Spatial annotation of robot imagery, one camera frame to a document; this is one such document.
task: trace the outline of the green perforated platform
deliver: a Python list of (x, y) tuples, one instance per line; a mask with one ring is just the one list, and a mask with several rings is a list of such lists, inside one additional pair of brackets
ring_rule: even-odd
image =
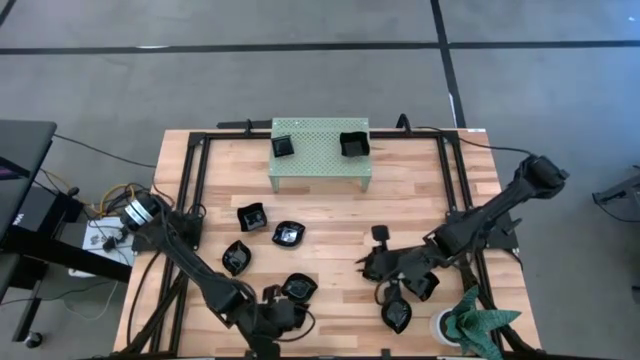
[(344, 157), (340, 133), (369, 133), (367, 118), (274, 118), (271, 137), (291, 136), (293, 155), (276, 158), (271, 150), (269, 178), (273, 191), (281, 177), (357, 177), (366, 191), (371, 179), (369, 156)]

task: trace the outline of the wooden tabletop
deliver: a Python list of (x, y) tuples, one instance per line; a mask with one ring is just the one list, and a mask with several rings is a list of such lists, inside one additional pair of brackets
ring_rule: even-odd
[[(162, 143), (155, 182), (161, 191), (174, 198), (178, 194), (189, 132), (167, 131)], [(460, 130), (460, 136), (488, 144), (485, 132)], [(500, 191), (491, 152), (467, 144), (462, 144), (462, 150), (474, 204), (481, 205)], [(396, 335), (380, 319), (380, 307), (373, 299), (375, 284), (363, 279), (354, 264), (375, 245), (370, 232), (372, 225), (389, 226), (389, 247), (394, 249), (421, 244), (421, 238), (443, 222), (447, 202), (436, 142), (372, 140), (373, 178), (367, 193), (360, 192), (357, 180), (292, 178), (282, 179), (280, 193), (273, 194), (267, 176), (269, 152), (268, 140), (213, 141), (203, 195), (207, 216), (198, 254), (211, 268), (224, 272), (222, 253), (234, 241), (242, 240), (251, 249), (253, 259), (239, 278), (251, 284), (258, 294), (268, 285), (282, 284), (294, 272), (315, 279), (319, 289), (311, 299), (310, 311), (316, 316), (317, 325), (306, 338), (281, 344), (282, 355), (375, 356), (381, 348), (391, 349), (398, 356), (457, 354), (456, 349), (439, 345), (429, 331), (429, 317), (453, 306), (462, 296), (457, 270), (435, 270), (440, 285), (426, 302), (405, 291), (413, 319), (402, 334)], [(449, 159), (455, 180), (451, 149)], [(191, 184), (195, 182), (196, 171), (194, 165)], [(462, 204), (458, 183), (455, 185), (458, 203)], [(269, 226), (241, 233), (236, 209), (254, 202), (264, 204)], [(284, 220), (307, 227), (302, 244), (295, 250), (285, 250), (271, 242), (275, 226)], [(135, 260), (114, 350), (126, 345), (131, 302), (151, 256), (142, 254)], [(485, 251), (485, 257), (496, 305), (521, 311), (512, 326), (530, 345), (539, 346), (518, 263), (498, 250)], [(164, 260), (162, 255), (158, 258), (143, 285), (134, 312), (134, 335), (156, 307)], [(170, 309), (161, 349), (168, 348), (172, 320)], [(283, 338), (299, 333), (286, 333)], [(200, 291), (191, 283), (179, 354), (241, 356), (246, 348), (237, 329), (226, 329), (206, 308)]]

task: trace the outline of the chair wheel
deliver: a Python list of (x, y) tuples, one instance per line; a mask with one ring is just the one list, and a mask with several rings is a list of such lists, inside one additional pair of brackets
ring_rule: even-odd
[(33, 348), (37, 348), (38, 346), (40, 346), (42, 344), (43, 340), (44, 340), (44, 336), (42, 336), (42, 334), (37, 333), (37, 332), (29, 331), (29, 335), (24, 340), (24, 344), (29, 349), (33, 349)]

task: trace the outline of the white power strip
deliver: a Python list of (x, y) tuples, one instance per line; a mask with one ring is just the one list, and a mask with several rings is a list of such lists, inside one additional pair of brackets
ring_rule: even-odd
[[(91, 220), (87, 223), (82, 249), (122, 264), (133, 265), (133, 252), (131, 251), (133, 235), (129, 234), (125, 241), (116, 244), (116, 249), (108, 253), (102, 249), (102, 244), (107, 241), (104, 235), (107, 237), (115, 236), (117, 238), (120, 236), (120, 230), (118, 230), (120, 228), (122, 228), (122, 223), (117, 216), (105, 217), (101, 220)], [(69, 275), (83, 278), (95, 276), (94, 274), (77, 271), (75, 269), (69, 269)]]

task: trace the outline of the gray floor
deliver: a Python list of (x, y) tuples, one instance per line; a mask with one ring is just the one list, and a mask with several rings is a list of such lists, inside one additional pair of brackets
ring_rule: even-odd
[[(441, 1), (450, 41), (640, 39), (634, 1)], [(436, 39), (419, 0), (18, 0), (0, 47), (187, 45)], [(496, 145), (547, 154), (572, 177), (553, 202), (514, 211), (525, 277), (544, 348), (551, 353), (637, 358), (640, 228), (592, 205), (590, 194), (640, 163), (640, 49), (452, 52), (469, 127)], [(392, 125), (453, 125), (437, 50), (259, 54), (0, 56), (0, 117), (53, 120), (58, 132), (142, 162), (167, 128), (274, 116), (367, 116)], [(520, 157), (495, 153), (506, 184)], [(151, 172), (56, 141), (44, 167), (97, 199)], [(639, 218), (624, 204), (621, 216)], [(84, 282), (53, 271), (55, 295)], [(100, 311), (111, 285), (68, 299)], [(0, 307), (3, 359), (73, 359), (110, 351), (124, 291), (87, 322), (45, 303), (37, 350), (9, 342), (20, 305)], [(26, 293), (12, 292), (10, 298)]]

